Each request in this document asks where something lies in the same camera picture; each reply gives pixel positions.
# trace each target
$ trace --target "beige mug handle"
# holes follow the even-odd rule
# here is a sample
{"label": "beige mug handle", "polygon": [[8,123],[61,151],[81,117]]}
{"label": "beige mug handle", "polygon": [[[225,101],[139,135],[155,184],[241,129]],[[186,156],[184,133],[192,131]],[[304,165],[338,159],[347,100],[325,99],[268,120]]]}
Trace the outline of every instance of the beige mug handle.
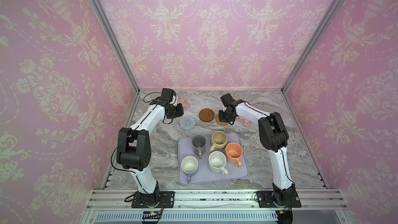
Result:
{"label": "beige mug handle", "polygon": [[222,172],[224,175],[228,175],[228,170],[227,170],[225,167],[222,167],[222,168],[221,168],[221,172]]}
{"label": "beige mug handle", "polygon": [[242,162],[240,161],[239,158],[235,162],[236,162],[237,167],[239,167],[239,168],[242,167]]}
{"label": "beige mug handle", "polygon": [[209,152],[212,153],[215,149],[216,149],[216,145],[213,144],[213,145],[210,147]]}

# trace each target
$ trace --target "black mounting plate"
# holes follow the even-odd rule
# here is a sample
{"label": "black mounting plate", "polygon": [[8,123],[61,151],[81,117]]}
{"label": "black mounting plate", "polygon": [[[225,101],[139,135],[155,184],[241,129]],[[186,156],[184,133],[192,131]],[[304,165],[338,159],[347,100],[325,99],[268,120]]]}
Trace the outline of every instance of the black mounting plate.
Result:
{"label": "black mounting plate", "polygon": [[[160,197],[164,200],[164,208],[173,208],[174,207],[174,191],[161,191]],[[147,205],[141,205],[136,199],[134,199],[131,203],[132,208],[162,208],[163,202],[160,202],[155,207],[148,207]]]}
{"label": "black mounting plate", "polygon": [[[258,198],[261,198],[261,201],[258,201],[258,205],[260,208],[278,208],[274,203],[274,199],[272,197],[273,191],[257,191]],[[287,206],[288,208],[301,208],[301,202],[297,193],[291,198],[291,206]]]}

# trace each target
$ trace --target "brown coaster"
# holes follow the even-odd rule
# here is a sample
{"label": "brown coaster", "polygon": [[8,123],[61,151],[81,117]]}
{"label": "brown coaster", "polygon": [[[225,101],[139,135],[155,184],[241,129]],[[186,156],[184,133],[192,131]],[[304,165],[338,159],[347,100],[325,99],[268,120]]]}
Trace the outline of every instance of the brown coaster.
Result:
{"label": "brown coaster", "polygon": [[202,109],[199,112],[199,119],[203,122],[210,122],[214,119],[214,112],[209,108]]}
{"label": "brown coaster", "polygon": [[222,127],[226,127],[227,125],[229,125],[229,123],[220,122],[220,120],[218,119],[218,114],[216,114],[216,123],[221,125]]}

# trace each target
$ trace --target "orange mug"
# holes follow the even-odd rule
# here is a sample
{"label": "orange mug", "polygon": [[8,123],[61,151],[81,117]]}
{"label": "orange mug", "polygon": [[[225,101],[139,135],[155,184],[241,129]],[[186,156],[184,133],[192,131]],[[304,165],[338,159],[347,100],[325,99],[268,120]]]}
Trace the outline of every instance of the orange mug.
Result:
{"label": "orange mug", "polygon": [[237,143],[229,143],[225,148],[226,161],[229,163],[236,163],[237,167],[242,167],[240,158],[243,155],[243,149]]}

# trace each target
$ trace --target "tray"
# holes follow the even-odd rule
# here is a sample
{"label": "tray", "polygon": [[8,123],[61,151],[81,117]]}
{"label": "tray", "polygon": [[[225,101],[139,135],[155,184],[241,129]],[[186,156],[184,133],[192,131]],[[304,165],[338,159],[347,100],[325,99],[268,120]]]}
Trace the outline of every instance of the tray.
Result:
{"label": "tray", "polygon": [[[228,138],[228,143],[238,143],[241,146],[240,137],[237,133],[226,133],[226,136]],[[240,168],[238,168],[235,163],[226,162],[225,168],[228,170],[227,176],[224,176],[221,172],[212,172],[209,168],[209,149],[211,147],[211,135],[205,135],[204,137],[206,138],[206,153],[203,155],[202,159],[199,159],[199,156],[193,153],[193,137],[181,138],[178,141],[178,181],[182,185],[226,181],[248,177],[249,167],[246,162],[245,153],[243,153],[242,157],[240,158],[242,162],[242,167]],[[225,149],[220,150],[220,152],[225,154]],[[196,157],[196,159],[198,159],[199,162],[197,172],[191,177],[190,183],[187,183],[187,175],[182,171],[180,167],[182,159],[186,156],[194,156]]]}

